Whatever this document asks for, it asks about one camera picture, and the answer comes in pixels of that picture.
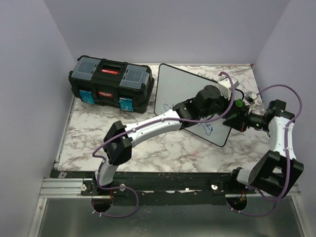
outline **marble tabletop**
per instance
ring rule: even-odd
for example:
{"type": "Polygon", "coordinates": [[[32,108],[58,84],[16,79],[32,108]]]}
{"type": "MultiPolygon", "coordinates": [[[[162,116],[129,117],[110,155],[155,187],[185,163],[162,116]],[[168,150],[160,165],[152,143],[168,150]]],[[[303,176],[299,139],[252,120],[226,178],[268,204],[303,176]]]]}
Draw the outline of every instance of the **marble tabletop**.
{"type": "MultiPolygon", "coordinates": [[[[157,82],[159,65],[149,66],[157,82]]],[[[249,65],[174,66],[214,80],[218,80],[217,75],[220,71],[225,71],[239,81],[238,89],[244,93],[258,92],[253,71],[249,65]]],[[[61,150],[58,170],[95,171],[101,159],[93,158],[91,154],[102,144],[110,126],[117,120],[128,124],[154,117],[155,95],[156,83],[147,112],[144,114],[87,104],[76,99],[61,150]]],[[[263,111],[260,100],[255,112],[263,113],[263,111]]],[[[254,129],[248,129],[244,133],[232,129],[224,147],[218,147],[181,130],[162,134],[139,144],[132,150],[132,159],[120,165],[118,171],[229,172],[239,166],[252,168],[268,149],[267,134],[254,129]]]]}

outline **black toolbox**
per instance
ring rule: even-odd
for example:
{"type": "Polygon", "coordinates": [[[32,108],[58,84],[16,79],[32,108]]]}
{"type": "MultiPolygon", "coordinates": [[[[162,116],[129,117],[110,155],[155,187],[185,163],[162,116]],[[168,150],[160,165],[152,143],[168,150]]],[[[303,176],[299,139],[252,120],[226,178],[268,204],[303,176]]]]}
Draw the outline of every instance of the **black toolbox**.
{"type": "Polygon", "coordinates": [[[146,112],[155,80],[148,66],[81,56],[69,82],[83,102],[146,112]]]}

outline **toolbox lid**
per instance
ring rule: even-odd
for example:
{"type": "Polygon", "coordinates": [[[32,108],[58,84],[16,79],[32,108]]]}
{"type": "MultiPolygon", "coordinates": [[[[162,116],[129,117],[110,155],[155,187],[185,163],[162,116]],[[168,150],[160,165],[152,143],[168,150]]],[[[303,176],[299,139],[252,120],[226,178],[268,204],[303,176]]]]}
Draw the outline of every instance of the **toolbox lid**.
{"type": "Polygon", "coordinates": [[[120,86],[125,86],[134,89],[140,89],[142,83],[147,85],[149,73],[146,72],[146,67],[127,65],[123,79],[120,81],[120,86]]]}
{"type": "Polygon", "coordinates": [[[91,80],[92,74],[97,69],[99,63],[99,59],[85,57],[80,58],[74,68],[72,77],[83,80],[91,80]]]}

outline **whiteboard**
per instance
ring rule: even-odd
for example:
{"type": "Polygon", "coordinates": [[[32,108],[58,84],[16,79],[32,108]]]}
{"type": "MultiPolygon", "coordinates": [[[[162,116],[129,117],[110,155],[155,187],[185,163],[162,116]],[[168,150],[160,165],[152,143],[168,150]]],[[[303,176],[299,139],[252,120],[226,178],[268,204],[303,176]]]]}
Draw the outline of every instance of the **whiteboard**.
{"type": "MultiPolygon", "coordinates": [[[[197,95],[206,85],[216,85],[216,81],[210,80],[167,64],[160,64],[157,93],[155,101],[155,114],[161,115],[171,109],[177,103],[191,99],[197,95]]],[[[243,99],[243,92],[236,90],[235,100],[243,99]]],[[[196,125],[186,128],[187,131],[217,145],[224,146],[229,133],[230,127],[223,125],[223,118],[211,123],[197,123],[196,125]]]]}

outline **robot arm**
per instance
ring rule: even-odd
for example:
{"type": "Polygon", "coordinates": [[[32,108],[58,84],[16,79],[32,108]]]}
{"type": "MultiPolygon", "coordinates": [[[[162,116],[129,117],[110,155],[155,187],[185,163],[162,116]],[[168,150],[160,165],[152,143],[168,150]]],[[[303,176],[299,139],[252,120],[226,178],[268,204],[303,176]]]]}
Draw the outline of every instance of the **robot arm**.
{"type": "MultiPolygon", "coordinates": [[[[122,132],[127,132],[127,134],[104,147],[109,159],[103,164],[100,173],[96,173],[100,185],[105,186],[112,182],[118,166],[131,159],[132,148],[141,142],[166,132],[181,130],[196,124],[188,122],[186,119],[200,120],[205,116],[222,114],[230,102],[229,86],[225,83],[225,79],[219,82],[218,86],[208,85],[199,91],[196,97],[178,103],[166,113],[143,122],[126,126],[121,121],[115,122],[105,136],[104,142],[122,132]]],[[[231,178],[232,182],[238,182],[246,186],[250,185],[273,196],[278,196],[284,188],[286,174],[285,125],[294,115],[285,110],[286,103],[280,100],[272,101],[264,115],[254,114],[251,110],[255,99],[253,94],[249,94],[246,96],[246,100],[250,105],[246,105],[241,100],[235,101],[232,108],[223,117],[226,119],[223,125],[240,132],[246,131],[249,127],[269,131],[271,136],[270,150],[252,170],[239,167],[232,171],[231,178]],[[281,173],[273,173],[275,168],[280,168],[281,173]]],[[[293,126],[292,123],[288,132],[291,176],[287,192],[303,172],[303,164],[296,161],[292,148],[293,126]]]]}

